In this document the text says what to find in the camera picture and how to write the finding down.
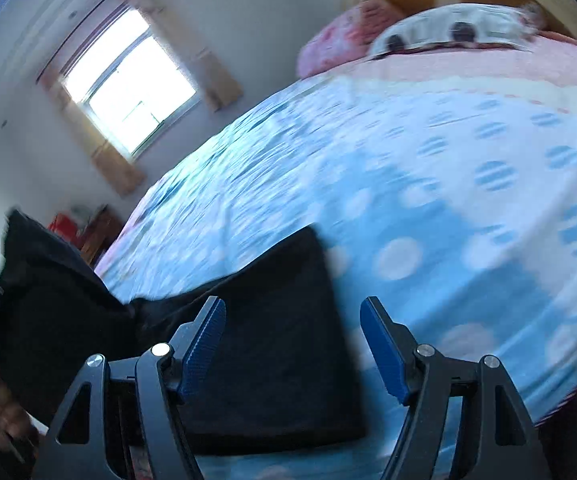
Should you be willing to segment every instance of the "white pillowcase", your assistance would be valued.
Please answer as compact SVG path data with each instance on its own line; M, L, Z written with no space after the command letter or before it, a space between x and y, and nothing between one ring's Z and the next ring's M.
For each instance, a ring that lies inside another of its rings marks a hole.
M369 57L436 46L511 46L527 50L537 32L529 10L485 4L451 4L424 10L387 28Z

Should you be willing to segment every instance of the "blue bedsheet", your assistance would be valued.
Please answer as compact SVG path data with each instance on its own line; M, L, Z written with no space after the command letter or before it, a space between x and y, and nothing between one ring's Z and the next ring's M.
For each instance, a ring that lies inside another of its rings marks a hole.
M498 355L536 420L575 387L577 115L493 93L311 78L147 195L101 266L121 300L188 290L314 224L362 373L369 437L201 458L208 479L379 478L405 410L359 328L369 295L448 356ZM452 405L439 473L456 428Z

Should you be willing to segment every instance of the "window frame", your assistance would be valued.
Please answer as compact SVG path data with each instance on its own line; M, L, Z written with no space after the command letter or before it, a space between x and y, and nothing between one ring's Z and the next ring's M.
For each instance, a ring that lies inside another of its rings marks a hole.
M93 46L95 44L95 42L97 40L99 40L106 33L108 28L113 23L115 23L115 21L117 21L119 18L121 18L121 16L123 16L126 12L129 12L130 10L135 10L136 12L139 12L139 10L136 9L135 7L130 6L130 5L125 5L123 7L123 9L120 10L120 12L115 13L112 20L105 23L105 27L102 28L102 30L99 30L98 33L95 34L93 38L89 38L89 41L87 42L86 48L83 51L78 53L77 58L75 60L73 60L73 62L70 62L68 69L64 71L65 77L68 77L69 72L71 72L71 70L73 70L73 68L77 65L77 63L79 62L79 57L84 55L86 50L88 50L88 48ZM153 144L153 142L156 140L156 138L158 136L162 135L166 130L171 128L180 118L182 118L182 116L184 116L188 111L190 111L191 108L193 108L201 100L200 89L196 85L195 81L193 81L191 78L189 78L187 76L187 73L185 73L185 71L181 69L181 66L180 66L180 63L178 62L178 60L171 59L172 62L175 63L177 70L182 73L184 78L193 87L193 89L195 90L195 94L193 94L189 99L187 99L184 103L182 103L179 107L177 107L171 114L169 114L169 116L166 119L161 121L157 125L155 130L153 130L150 134L148 134L144 138L144 140L139 144L139 146L137 146L137 148L135 150L133 150L132 152L127 150L124 147L124 145L122 144L121 140L117 139L112 134L112 132L108 130L108 126L106 126L104 121L102 121L97 116L95 111L92 109L91 104L90 104L90 100L95 95L95 92L97 92L102 87L102 85L104 85L106 80L117 70L118 66L120 66L122 61L124 61L124 59L126 59L126 57L131 52L133 52L133 50L135 48L137 48L144 40L147 40L148 38L153 38L160 45L160 48L164 51L166 56L168 56L170 58L170 55L168 54L167 49L162 47L162 45L160 43L161 40L158 37L156 37L156 35L153 33L152 28L149 25L149 27L142 34L140 34L128 47L126 47L118 55L118 57L116 57L115 60L113 60L113 62L111 62L111 64L104 70L104 72L102 72L102 74L100 74L100 76L91 85L91 88L88 89L88 91L86 92L86 94L84 95L82 100L79 101L77 104L78 106L82 107L82 110L92 119L92 122L95 124L95 127L97 127L97 129L99 129L99 131L102 133L102 135L104 135L104 137L106 137L108 140L114 140L115 142L119 143L120 146L126 152L130 153L130 156L133 159L139 158L139 156L142 155L142 153L144 153L151 146L151 144Z

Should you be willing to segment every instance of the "beige curtain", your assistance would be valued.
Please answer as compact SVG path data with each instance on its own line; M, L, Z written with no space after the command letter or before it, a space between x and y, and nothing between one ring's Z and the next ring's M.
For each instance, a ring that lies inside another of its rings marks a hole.
M73 138L91 158L92 164L120 195L126 196L136 190L146 175L135 167L130 154L123 153L105 137L91 118L72 99L62 78L48 89L64 118L73 126L69 131Z
M155 39L195 83L211 110L220 110L242 95L239 83L179 15L155 0L126 1L147 20Z

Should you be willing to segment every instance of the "polka dot bedsheet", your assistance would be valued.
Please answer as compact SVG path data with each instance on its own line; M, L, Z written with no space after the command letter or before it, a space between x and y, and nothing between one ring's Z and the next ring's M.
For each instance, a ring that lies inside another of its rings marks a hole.
M147 193L98 266L128 301L234 272L307 224L325 244L370 434L199 457L208 479L379 478L405 410L359 327L369 295L448 356L498 355L534 420L577 385L577 86L353 70L298 82L210 139ZM440 476L458 415L452 403Z

